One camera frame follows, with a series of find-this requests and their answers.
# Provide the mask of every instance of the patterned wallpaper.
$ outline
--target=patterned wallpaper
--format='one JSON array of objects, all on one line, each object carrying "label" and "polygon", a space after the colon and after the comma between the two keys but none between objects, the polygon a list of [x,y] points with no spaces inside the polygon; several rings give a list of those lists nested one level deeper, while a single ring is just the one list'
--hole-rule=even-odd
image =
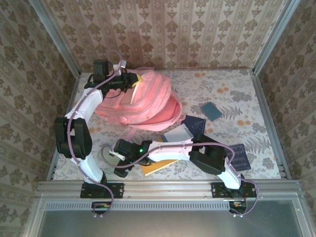
[{"label": "patterned wallpaper", "polygon": [[252,67],[285,0],[42,0],[82,71],[118,49],[129,67]]},{"label": "patterned wallpaper", "polygon": [[316,1],[302,0],[259,75],[291,175],[316,221]]},{"label": "patterned wallpaper", "polygon": [[74,78],[27,0],[0,1],[0,236],[20,236]]}]

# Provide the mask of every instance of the dark blue book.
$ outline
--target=dark blue book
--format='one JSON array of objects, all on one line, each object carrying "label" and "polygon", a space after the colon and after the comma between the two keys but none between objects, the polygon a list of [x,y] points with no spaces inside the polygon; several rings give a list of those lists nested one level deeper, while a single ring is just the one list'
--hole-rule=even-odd
[{"label": "dark blue book", "polygon": [[[251,169],[245,146],[243,144],[237,144],[230,146],[235,151],[235,157],[232,161],[232,166],[235,168],[236,171],[243,171]],[[230,159],[232,157],[232,152],[226,149],[227,157]]]},{"label": "dark blue book", "polygon": [[204,134],[206,124],[206,120],[204,118],[186,115],[186,119],[183,120],[181,124],[183,123],[186,125],[193,136]]}]

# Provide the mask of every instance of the table surface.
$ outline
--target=table surface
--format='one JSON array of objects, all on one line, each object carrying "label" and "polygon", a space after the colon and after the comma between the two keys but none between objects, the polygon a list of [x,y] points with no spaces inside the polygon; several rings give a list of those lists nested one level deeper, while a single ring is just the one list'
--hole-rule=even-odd
[{"label": "table surface", "polygon": [[[280,178],[277,161],[264,124],[255,90],[252,73],[242,70],[205,70],[205,71],[159,71],[172,78],[172,86],[181,98],[183,111],[206,119],[205,135],[227,144],[244,144],[251,164],[250,170],[242,171],[245,178]],[[75,103],[81,97],[83,86],[90,74],[82,74]],[[200,106],[212,102],[223,116],[211,122],[200,110]],[[156,140],[161,134],[175,128],[174,124],[162,132],[138,130],[133,141]],[[110,126],[93,114],[88,124],[93,141],[92,154],[108,180],[119,180],[113,173],[114,168],[102,161],[101,147],[112,145],[130,131],[130,128]],[[54,180],[82,180],[78,168],[70,159],[59,155]],[[125,180],[207,180],[218,179],[206,174],[190,161],[180,160],[164,169],[145,176],[141,167],[136,165]]]}]

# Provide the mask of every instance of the blue book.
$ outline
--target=blue book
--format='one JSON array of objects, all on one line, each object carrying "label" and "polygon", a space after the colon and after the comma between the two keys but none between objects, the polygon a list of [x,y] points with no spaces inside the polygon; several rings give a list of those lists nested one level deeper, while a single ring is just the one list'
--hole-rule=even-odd
[{"label": "blue book", "polygon": [[[236,171],[243,171],[251,169],[246,149],[243,144],[237,144],[230,146],[235,151],[235,157],[232,161],[232,166],[235,168]],[[227,157],[230,159],[232,157],[232,152],[228,149],[226,149]]]},{"label": "blue book", "polygon": [[193,136],[204,134],[206,124],[206,120],[204,118],[186,115],[186,119],[183,120],[181,124],[183,123],[186,125]]},{"label": "blue book", "polygon": [[201,106],[200,109],[203,113],[209,118],[209,120],[214,121],[220,118],[223,114],[212,104],[208,102],[205,105]]}]

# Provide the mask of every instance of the mounting plate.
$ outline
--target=mounting plate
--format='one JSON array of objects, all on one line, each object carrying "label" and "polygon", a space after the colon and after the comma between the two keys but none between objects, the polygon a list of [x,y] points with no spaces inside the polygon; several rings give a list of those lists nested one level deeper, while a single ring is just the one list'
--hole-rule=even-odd
[{"label": "mounting plate", "polygon": [[247,198],[257,197],[255,186],[251,183],[242,182],[239,190],[228,189],[222,182],[211,183],[213,198]]},{"label": "mounting plate", "polygon": [[[113,192],[114,198],[123,198],[124,183],[105,184]],[[81,187],[80,198],[111,198],[108,190],[96,185],[84,182]]]}]

